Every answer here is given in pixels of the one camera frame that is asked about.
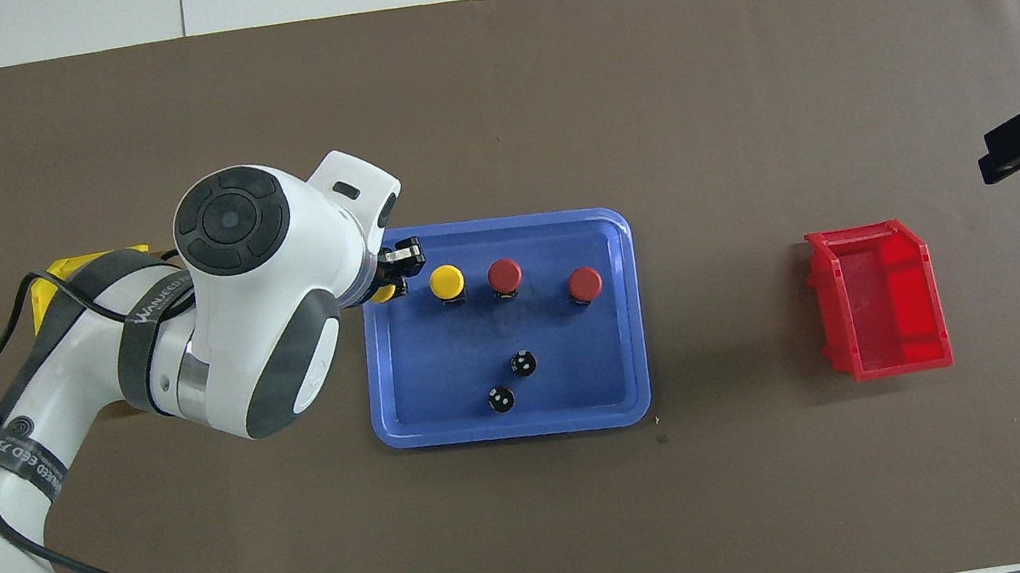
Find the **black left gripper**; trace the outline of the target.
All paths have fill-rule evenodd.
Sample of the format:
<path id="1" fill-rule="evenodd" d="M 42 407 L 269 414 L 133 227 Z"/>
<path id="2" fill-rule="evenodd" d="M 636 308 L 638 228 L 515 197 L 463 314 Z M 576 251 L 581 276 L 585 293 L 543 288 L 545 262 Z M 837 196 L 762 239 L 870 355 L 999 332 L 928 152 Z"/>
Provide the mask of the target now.
<path id="1" fill-rule="evenodd" d="M 361 294 L 375 295 L 384 287 L 392 284 L 392 280 L 399 279 L 395 281 L 392 299 L 406 297 L 410 292 L 407 279 L 423 271 L 426 263 L 425 250 L 422 249 L 419 237 L 402 239 L 394 243 L 392 248 L 385 246 L 380 249 L 380 254 L 373 256 L 364 266 L 366 270 L 362 273 Z"/>

